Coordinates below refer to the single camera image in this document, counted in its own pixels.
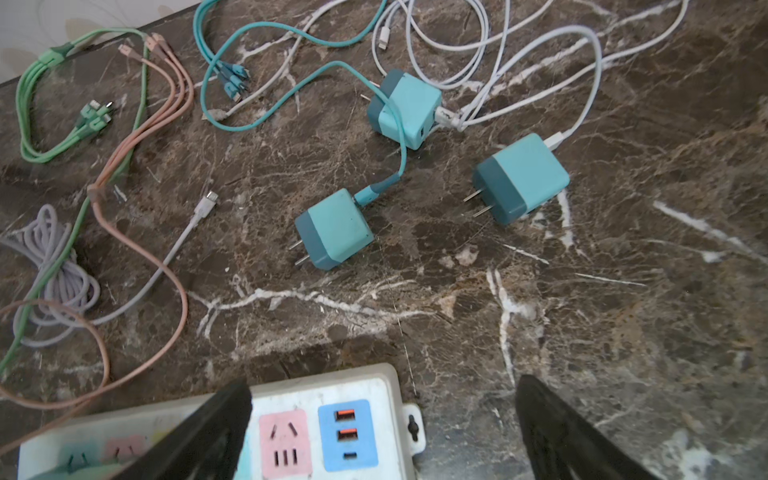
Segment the metal prong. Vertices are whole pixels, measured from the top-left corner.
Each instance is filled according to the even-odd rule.
[[[482,193],[482,190],[477,190],[476,192],[472,192],[472,195],[470,195],[469,197],[466,197],[466,198],[465,198],[464,200],[462,200],[462,201],[463,201],[463,202],[469,202],[471,199],[473,199],[473,198],[477,197],[477,196],[478,196],[479,194],[481,194],[481,193]]]
[[[473,216],[473,217],[480,217],[482,214],[484,214],[484,213],[485,213],[485,212],[487,212],[488,210],[492,209],[493,207],[494,207],[494,205],[488,205],[486,208],[484,208],[484,209],[480,210],[478,213],[476,213],[476,214],[474,214],[474,215],[472,215],[472,216]]]

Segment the wallpaper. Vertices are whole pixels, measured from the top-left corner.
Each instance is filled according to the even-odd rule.
[[[24,73],[46,49],[95,28],[142,26],[197,3],[199,0],[0,0],[0,81]]]

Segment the white power strip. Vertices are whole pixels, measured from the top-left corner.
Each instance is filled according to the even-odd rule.
[[[403,404],[397,373],[380,363],[254,386],[235,480],[415,480],[426,437],[419,407]],[[53,468],[128,461],[211,396],[92,415],[36,437],[19,452],[18,480]]]

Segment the floor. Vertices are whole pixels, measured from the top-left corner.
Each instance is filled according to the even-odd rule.
[[[364,28],[375,3],[339,6],[315,35],[348,38]],[[499,25],[503,3],[487,3]],[[542,3],[515,2],[515,17]],[[206,36],[217,48],[251,19],[296,24],[321,4],[226,0]],[[509,49],[579,23],[604,31],[606,50],[615,51],[661,33],[679,8],[664,0],[557,0]],[[423,0],[418,20],[435,40],[463,43],[478,36],[468,12],[461,2]],[[192,15],[154,30],[200,80]],[[281,35],[251,32],[238,52],[247,56]],[[382,60],[386,68],[407,68],[402,26],[392,38]],[[538,49],[523,67],[571,41]],[[245,61],[253,84],[272,75],[289,46],[276,43]],[[421,43],[416,54],[435,77],[457,71],[465,58]],[[494,56],[489,50],[476,78],[487,78]],[[381,78],[368,41],[340,50],[303,45],[279,87],[231,122],[255,120],[291,81],[334,59]],[[585,48],[527,77],[514,70],[488,109],[590,61]],[[199,197],[219,194],[219,206],[173,264],[190,291],[189,326],[156,368],[93,411],[213,392],[239,376],[256,384],[389,362],[403,398],[425,413],[428,448],[415,459],[420,478],[530,479],[513,402],[515,377],[533,373],[660,478],[761,476],[768,469],[767,65],[768,3],[696,0],[668,41],[606,71],[586,123],[557,150],[571,175],[563,194],[508,227],[473,217],[481,202],[462,202],[478,162],[532,131],[569,127],[587,97],[586,78],[463,134],[432,135],[410,152],[404,181],[366,208],[374,242],[328,273],[293,265],[303,255],[287,249],[297,240],[293,220],[342,187],[384,178],[398,162],[396,145],[366,121],[364,87],[331,71],[264,126],[239,134],[202,121],[196,106],[140,146],[107,212],[160,255]],[[19,157],[15,85],[0,88],[4,231],[30,221],[46,202],[74,218],[83,186],[131,129],[137,73],[113,43],[42,80],[34,112],[39,144],[64,137],[69,118],[91,98],[118,106],[107,130],[46,165]],[[228,105],[218,84],[210,91],[211,107]],[[150,101],[164,94],[153,78]],[[452,91],[445,103],[457,108],[471,96]],[[104,290],[93,315],[122,304],[152,271],[92,217],[75,248]],[[34,274],[27,260],[0,250],[0,304],[20,297]],[[284,291],[290,296],[281,301]],[[242,306],[225,308],[237,302]],[[177,294],[164,281],[141,306],[101,327],[114,378],[159,349],[178,314]],[[0,347],[11,340],[5,324]],[[59,347],[23,349],[3,383],[25,396],[64,399],[93,389],[100,375],[98,351],[82,333]],[[0,442],[52,418],[0,402]],[[2,462],[14,478],[15,456]]]

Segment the orange usb port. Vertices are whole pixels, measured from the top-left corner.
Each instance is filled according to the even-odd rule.
[[[339,442],[351,442],[357,440],[357,429],[339,430],[336,436]]]
[[[355,419],[354,410],[339,410],[338,412],[336,412],[337,422],[343,422],[344,420],[354,420],[354,419]]]

